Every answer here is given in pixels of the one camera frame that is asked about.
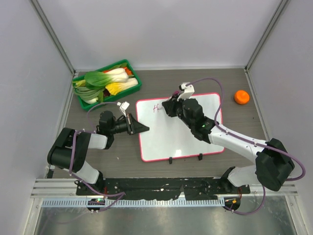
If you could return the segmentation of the purple capped marker pen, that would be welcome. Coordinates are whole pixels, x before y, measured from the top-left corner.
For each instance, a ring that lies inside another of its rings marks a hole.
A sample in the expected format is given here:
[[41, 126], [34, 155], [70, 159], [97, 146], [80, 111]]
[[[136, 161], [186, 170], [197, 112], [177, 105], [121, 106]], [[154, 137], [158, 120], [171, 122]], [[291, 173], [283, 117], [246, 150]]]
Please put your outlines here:
[[178, 96], [179, 91], [175, 91], [166, 101], [162, 102], [162, 106], [167, 114], [172, 112], [173, 108], [177, 103]]

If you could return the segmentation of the pink framed whiteboard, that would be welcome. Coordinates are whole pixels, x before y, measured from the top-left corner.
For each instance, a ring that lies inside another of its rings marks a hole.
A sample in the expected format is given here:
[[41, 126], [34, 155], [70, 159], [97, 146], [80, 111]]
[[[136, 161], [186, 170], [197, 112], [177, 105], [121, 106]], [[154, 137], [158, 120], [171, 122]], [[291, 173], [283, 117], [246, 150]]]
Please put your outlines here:
[[196, 139], [178, 118], [169, 117], [162, 106], [166, 98], [139, 100], [137, 120], [150, 130], [139, 134], [140, 155], [144, 162], [220, 154], [224, 147]]

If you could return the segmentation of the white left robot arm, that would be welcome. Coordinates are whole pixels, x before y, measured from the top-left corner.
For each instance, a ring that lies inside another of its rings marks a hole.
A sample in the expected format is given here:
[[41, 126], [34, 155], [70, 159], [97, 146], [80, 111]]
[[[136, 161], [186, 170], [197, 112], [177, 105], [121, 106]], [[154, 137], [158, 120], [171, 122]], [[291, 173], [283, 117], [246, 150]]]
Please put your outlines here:
[[104, 111], [94, 133], [63, 128], [48, 153], [47, 162], [85, 181], [89, 192], [100, 195], [104, 189], [103, 174], [86, 161], [87, 151], [109, 149], [115, 134], [135, 135], [149, 130], [132, 114], [115, 118], [111, 111]]

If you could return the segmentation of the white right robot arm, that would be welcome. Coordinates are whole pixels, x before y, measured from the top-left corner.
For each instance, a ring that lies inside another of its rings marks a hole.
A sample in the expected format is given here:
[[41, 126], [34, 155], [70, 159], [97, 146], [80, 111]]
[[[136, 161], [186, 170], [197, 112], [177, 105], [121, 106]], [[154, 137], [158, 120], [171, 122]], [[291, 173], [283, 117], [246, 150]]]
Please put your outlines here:
[[221, 188], [233, 193], [238, 187], [260, 183], [272, 191], [279, 191], [295, 165], [281, 141], [257, 140], [228, 128], [206, 117], [202, 106], [194, 98], [179, 99], [178, 95], [162, 103], [166, 115], [178, 117], [198, 140], [227, 148], [254, 164], [248, 167], [230, 167], [223, 175]]

